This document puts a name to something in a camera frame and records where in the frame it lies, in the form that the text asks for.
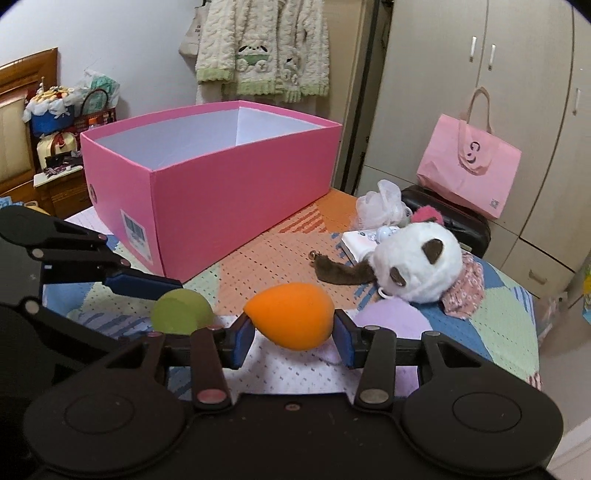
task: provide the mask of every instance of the pink cardboard box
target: pink cardboard box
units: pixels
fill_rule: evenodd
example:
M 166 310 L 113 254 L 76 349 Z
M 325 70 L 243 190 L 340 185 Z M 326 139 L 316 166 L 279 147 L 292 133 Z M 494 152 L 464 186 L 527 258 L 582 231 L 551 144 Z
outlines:
M 251 102 L 188 106 L 81 135 L 105 225 L 185 282 L 325 195 L 341 125 Z

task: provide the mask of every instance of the label sticker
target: label sticker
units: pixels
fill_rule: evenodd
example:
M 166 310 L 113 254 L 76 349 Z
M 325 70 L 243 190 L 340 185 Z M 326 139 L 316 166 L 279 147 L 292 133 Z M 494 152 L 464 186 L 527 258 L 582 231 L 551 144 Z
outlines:
M 125 233 L 127 234 L 129 243 L 142 257 L 152 263 L 152 255 L 150 255 L 146 230 L 123 210 L 121 210 L 121 216 L 123 218 L 123 225 L 125 225 Z

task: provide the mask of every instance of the pink pom-pom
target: pink pom-pom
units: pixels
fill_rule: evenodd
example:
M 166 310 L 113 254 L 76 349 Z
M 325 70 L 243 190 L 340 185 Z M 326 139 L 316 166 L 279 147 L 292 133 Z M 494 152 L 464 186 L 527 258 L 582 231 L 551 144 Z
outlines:
M 435 221 L 439 223 L 439 225 L 443 225 L 443 215 L 431 205 L 424 205 L 413 213 L 413 216 L 410 217 L 410 221 L 411 223 Z

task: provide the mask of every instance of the white cardigan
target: white cardigan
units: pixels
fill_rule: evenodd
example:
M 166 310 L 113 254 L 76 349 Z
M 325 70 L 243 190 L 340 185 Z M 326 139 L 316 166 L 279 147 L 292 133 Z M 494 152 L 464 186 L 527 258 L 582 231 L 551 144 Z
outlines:
M 196 64 L 199 82 L 237 95 L 328 95 L 323 0 L 212 0 Z

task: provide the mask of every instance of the plush animal face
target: plush animal face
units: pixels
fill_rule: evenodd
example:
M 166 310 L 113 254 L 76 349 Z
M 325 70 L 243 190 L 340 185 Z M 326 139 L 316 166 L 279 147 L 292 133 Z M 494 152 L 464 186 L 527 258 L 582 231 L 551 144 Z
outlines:
M 383 291 L 406 301 L 438 301 L 462 272 L 462 249 L 445 227 L 411 223 L 380 243 L 369 257 Z

